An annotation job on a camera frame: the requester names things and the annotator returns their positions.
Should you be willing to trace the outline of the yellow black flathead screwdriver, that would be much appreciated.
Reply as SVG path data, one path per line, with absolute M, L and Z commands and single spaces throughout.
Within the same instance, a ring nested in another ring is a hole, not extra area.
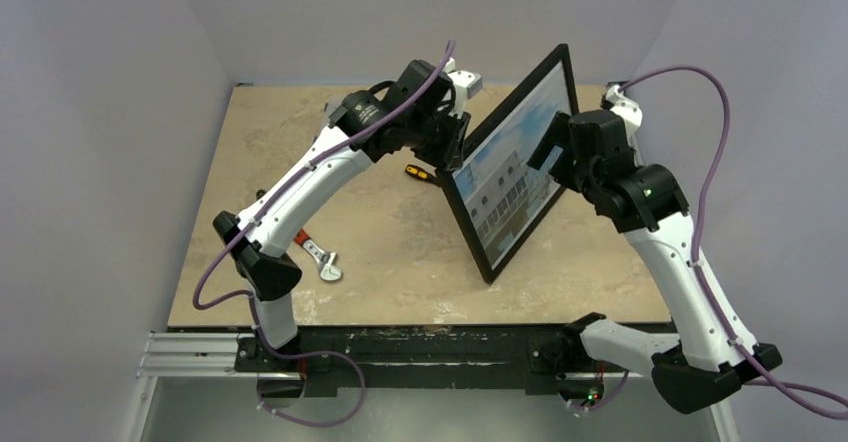
M 420 166 L 414 164 L 407 164 L 405 166 L 404 172 L 415 180 L 426 182 L 436 186 L 439 185 L 437 177 Z

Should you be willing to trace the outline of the black wooden picture frame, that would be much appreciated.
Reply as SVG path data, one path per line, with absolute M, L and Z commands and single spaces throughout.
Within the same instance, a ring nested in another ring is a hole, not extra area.
M 529 161 L 556 115 L 579 110 L 570 49 L 557 45 L 465 140 L 462 164 L 437 174 L 483 281 L 493 283 L 563 188 L 548 171 L 560 154 Z

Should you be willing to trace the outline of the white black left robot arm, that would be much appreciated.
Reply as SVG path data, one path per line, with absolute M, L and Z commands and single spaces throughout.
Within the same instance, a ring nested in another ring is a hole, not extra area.
M 287 251 L 315 213 L 383 156 L 403 148 L 438 169 L 455 169 L 470 116 L 466 102 L 483 87 L 480 75 L 449 60 L 440 73 L 410 62 L 396 80 L 346 95 L 325 110 L 312 146 L 275 185 L 237 214 L 222 211 L 213 228 L 249 286 L 264 340 L 259 357 L 272 370 L 297 361 L 291 293 L 301 270 Z

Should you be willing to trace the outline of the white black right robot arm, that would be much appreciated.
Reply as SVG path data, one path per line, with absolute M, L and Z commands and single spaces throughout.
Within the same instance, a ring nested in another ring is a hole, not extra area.
M 529 167 L 541 168 L 554 148 L 561 150 L 549 169 L 554 181 L 613 222 L 648 268 L 677 332 L 651 334 L 591 313 L 566 325 L 553 369 L 611 363 L 650 379 L 671 408 L 691 414 L 782 364 L 778 348 L 758 341 L 733 312 L 696 248 L 695 223 L 673 174 L 636 163 L 621 116 L 556 113 Z

